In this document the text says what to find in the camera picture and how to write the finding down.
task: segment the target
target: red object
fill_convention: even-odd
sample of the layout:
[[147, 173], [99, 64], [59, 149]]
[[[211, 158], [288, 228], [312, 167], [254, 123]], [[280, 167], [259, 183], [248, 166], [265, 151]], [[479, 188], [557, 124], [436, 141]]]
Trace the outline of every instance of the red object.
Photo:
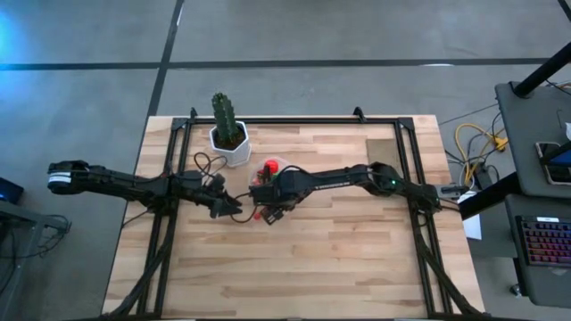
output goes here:
[[264, 164], [264, 167], [268, 166], [269, 167], [269, 173], [270, 174], [276, 174], [277, 171], [279, 170], [279, 164], [277, 164], [277, 161], [273, 161], [273, 160], [267, 160], [266, 163]]

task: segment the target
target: potted cactus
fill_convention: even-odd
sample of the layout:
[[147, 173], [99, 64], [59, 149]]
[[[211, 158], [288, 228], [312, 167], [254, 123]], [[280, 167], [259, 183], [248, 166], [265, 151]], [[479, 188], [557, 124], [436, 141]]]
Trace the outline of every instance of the potted cactus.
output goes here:
[[216, 127], [211, 129], [211, 147], [214, 152], [226, 156], [228, 166], [245, 164], [250, 159], [252, 147], [243, 121], [236, 121], [232, 102], [222, 93], [212, 97]]

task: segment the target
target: white plant pot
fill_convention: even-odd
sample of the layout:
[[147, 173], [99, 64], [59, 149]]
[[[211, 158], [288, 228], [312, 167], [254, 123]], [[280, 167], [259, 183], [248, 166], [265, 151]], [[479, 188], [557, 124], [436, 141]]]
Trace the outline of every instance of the white plant pot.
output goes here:
[[244, 130], [245, 140], [237, 148], [235, 148], [234, 151], [216, 147], [214, 145], [214, 132], [216, 131], [216, 127], [211, 129], [210, 132], [212, 150], [222, 156], [226, 156], [228, 159], [228, 166], [231, 168], [247, 163], [250, 160], [250, 154], [252, 153], [252, 147], [250, 146], [250, 137], [248, 136], [246, 124], [244, 124], [243, 121], [237, 121], [236, 124]]

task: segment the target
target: keyboard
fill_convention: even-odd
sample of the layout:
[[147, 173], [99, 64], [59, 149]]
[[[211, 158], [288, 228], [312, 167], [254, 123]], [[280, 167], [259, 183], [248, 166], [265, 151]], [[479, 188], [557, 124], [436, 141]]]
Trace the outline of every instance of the keyboard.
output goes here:
[[516, 217], [527, 264], [571, 268], [571, 220]]

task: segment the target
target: black table leg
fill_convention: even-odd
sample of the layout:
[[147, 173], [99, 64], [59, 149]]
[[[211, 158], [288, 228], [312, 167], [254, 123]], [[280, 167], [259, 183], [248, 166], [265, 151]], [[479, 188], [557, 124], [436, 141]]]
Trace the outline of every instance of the black table leg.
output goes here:
[[483, 210], [503, 202], [506, 195], [511, 193], [521, 194], [516, 172], [509, 174], [494, 185], [461, 202], [459, 204], [460, 215], [462, 219], [471, 218]]

